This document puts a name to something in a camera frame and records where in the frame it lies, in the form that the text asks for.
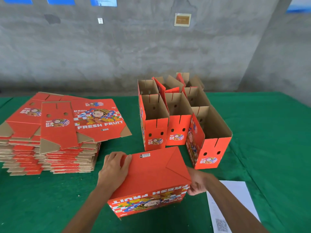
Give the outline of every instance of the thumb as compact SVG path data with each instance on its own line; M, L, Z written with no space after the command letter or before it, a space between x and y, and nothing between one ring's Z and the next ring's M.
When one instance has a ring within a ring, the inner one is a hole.
M123 167L121 168L124 172L126 172L126 174L128 172L128 167L130 166L131 161L132 161L132 155L129 154L126 156Z

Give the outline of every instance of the person's right arm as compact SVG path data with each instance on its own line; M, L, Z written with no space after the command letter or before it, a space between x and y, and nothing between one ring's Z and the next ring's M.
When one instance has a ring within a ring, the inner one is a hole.
M255 216L212 174L187 167L192 179L189 195L208 191L233 233L268 232Z

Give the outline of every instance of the hand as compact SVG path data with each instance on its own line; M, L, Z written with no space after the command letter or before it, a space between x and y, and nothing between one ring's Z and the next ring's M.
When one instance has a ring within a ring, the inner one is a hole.
M127 155L121 167L120 160L123 155L125 155L123 152L112 152L105 156L103 168L98 173L96 187L111 191L112 194L123 183L132 160L132 155Z
M192 180L190 188L188 189L188 194L196 195L196 194L206 192L207 190L206 190L204 182L205 182L205 178L208 175L208 173L195 170L194 168L191 168L191 167L187 167L187 169Z

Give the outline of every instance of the forearm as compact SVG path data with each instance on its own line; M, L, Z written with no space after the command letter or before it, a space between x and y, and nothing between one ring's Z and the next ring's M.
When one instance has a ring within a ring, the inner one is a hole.
M204 184L233 233L268 232L215 176L207 174Z
M95 188L62 233L90 232L101 209L107 203L111 195L112 191L109 189Z

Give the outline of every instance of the person's left arm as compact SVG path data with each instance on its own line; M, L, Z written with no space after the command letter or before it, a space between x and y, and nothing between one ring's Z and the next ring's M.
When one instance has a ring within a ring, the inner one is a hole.
M96 188L62 233L89 233L92 230L101 209L127 176L132 156L128 155L121 167L120 160L124 154L123 152L112 152L105 156L103 168L98 173Z

